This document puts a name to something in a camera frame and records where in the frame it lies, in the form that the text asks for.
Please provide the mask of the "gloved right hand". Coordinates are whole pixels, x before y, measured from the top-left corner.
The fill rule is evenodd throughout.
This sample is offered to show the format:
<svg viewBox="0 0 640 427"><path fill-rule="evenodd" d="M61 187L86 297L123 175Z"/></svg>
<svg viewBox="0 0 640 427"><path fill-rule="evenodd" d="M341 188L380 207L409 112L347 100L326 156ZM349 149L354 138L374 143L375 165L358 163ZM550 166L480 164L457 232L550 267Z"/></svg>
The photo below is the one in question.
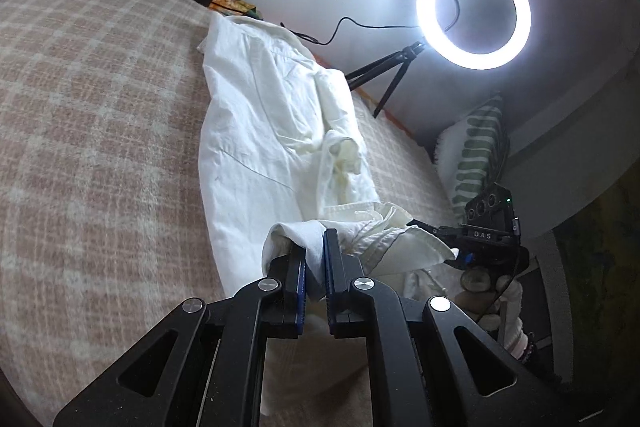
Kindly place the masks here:
<svg viewBox="0 0 640 427"><path fill-rule="evenodd" d="M521 320L523 287L509 275L493 282L486 269L473 268L460 277L461 293L454 297L456 305L488 333L497 333L499 343L520 359L529 340Z"/></svg>

